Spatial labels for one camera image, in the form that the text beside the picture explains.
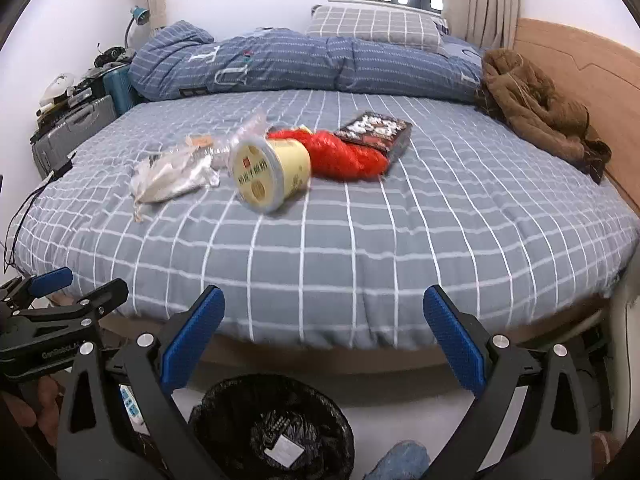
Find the person's left hand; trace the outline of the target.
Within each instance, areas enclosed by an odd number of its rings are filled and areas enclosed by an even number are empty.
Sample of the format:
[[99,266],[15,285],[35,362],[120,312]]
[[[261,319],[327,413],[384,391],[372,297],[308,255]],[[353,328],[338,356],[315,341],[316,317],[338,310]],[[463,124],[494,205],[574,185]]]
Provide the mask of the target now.
[[23,428],[37,426],[52,448],[58,447],[58,426],[60,426],[60,408],[58,393],[60,385],[51,376],[39,378],[36,387],[36,400],[29,404],[11,393],[2,391],[17,425]]

